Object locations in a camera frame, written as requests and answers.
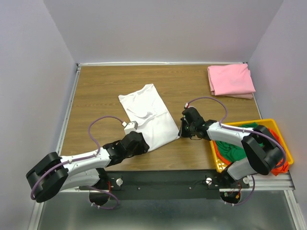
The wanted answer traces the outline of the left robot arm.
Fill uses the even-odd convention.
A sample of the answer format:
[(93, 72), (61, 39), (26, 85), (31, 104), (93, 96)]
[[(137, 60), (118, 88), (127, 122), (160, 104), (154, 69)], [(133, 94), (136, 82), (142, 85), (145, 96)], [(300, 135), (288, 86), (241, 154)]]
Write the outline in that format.
[(102, 189), (106, 185), (106, 177), (99, 173), (99, 169), (147, 153), (149, 148), (143, 134), (132, 131), (123, 139), (91, 152), (75, 156), (59, 156), (51, 152), (26, 174), (31, 188), (30, 198), (42, 203), (67, 188), (93, 186)]

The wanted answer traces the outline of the white t shirt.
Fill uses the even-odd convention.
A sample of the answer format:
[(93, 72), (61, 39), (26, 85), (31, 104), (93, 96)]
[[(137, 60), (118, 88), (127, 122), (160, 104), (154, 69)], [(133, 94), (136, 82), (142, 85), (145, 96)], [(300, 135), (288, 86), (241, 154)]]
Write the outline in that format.
[(137, 122), (137, 132), (143, 134), (149, 152), (179, 138), (179, 129), (153, 84), (118, 99), (129, 120)]

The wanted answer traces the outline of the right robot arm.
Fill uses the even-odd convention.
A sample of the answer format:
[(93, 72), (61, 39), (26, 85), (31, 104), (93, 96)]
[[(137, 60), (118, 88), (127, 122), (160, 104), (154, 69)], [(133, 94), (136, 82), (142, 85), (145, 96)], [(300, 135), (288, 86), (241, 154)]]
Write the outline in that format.
[(221, 141), (244, 150), (246, 157), (231, 163), (216, 181), (230, 188), (237, 182), (254, 174), (268, 175), (286, 162), (286, 152), (267, 127), (243, 128), (225, 125), (215, 120), (205, 121), (196, 108), (185, 106), (182, 112), (179, 136), (197, 137), (208, 141)]

